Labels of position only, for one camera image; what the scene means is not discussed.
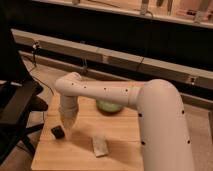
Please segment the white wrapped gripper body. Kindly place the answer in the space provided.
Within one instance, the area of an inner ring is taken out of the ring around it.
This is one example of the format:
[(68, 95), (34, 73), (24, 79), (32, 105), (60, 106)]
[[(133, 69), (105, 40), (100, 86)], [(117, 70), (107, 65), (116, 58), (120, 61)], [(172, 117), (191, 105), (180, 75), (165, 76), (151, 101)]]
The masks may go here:
[(60, 96), (59, 113), (65, 129), (71, 129), (77, 119), (79, 111), (78, 98), (74, 96)]

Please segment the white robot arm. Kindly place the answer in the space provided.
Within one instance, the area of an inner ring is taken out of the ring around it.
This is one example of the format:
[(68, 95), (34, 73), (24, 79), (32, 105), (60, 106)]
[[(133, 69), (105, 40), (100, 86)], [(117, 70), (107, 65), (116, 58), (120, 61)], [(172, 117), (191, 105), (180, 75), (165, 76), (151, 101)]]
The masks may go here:
[(183, 101), (177, 88), (162, 79), (84, 81), (71, 72), (55, 82), (59, 111), (75, 116), (80, 96), (104, 100), (138, 114), (144, 171), (195, 171)]

